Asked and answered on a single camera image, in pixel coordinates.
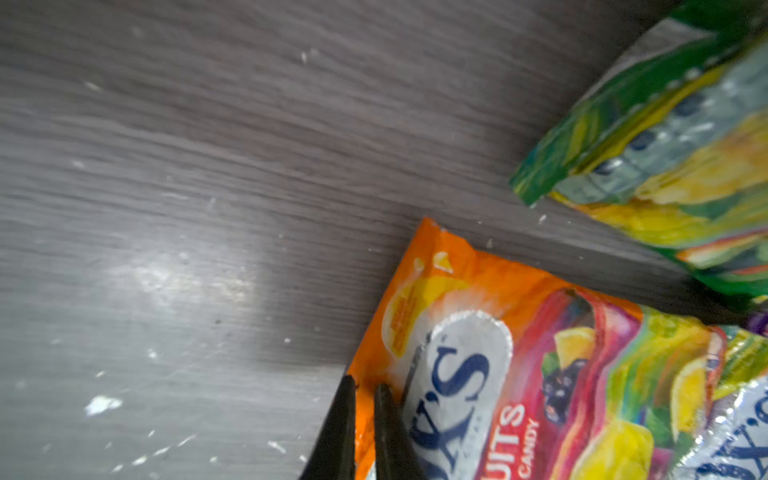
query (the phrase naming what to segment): candy bag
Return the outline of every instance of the candy bag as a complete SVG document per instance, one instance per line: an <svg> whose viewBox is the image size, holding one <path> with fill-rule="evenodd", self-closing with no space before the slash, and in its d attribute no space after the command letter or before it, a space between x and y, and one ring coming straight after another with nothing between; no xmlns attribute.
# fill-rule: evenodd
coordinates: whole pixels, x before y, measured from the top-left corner
<svg viewBox="0 0 768 480"><path fill-rule="evenodd" d="M348 373L357 480L376 477L380 383L430 479L765 474L768 339L478 252L429 219Z"/></svg>
<svg viewBox="0 0 768 480"><path fill-rule="evenodd" d="M621 230L736 310L768 300L765 10L684 2L657 28L689 41L603 80L528 155L515 192Z"/></svg>

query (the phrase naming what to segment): wood grain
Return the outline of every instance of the wood grain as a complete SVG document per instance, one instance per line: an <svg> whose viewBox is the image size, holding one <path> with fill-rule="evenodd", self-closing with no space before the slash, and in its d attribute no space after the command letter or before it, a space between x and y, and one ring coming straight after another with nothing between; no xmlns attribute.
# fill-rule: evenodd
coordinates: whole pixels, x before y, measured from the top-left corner
<svg viewBox="0 0 768 480"><path fill-rule="evenodd" d="M722 319L660 257L506 186L667 6L5 2L2 477L297 477L424 215ZM86 419L96 395L124 405Z"/></svg>

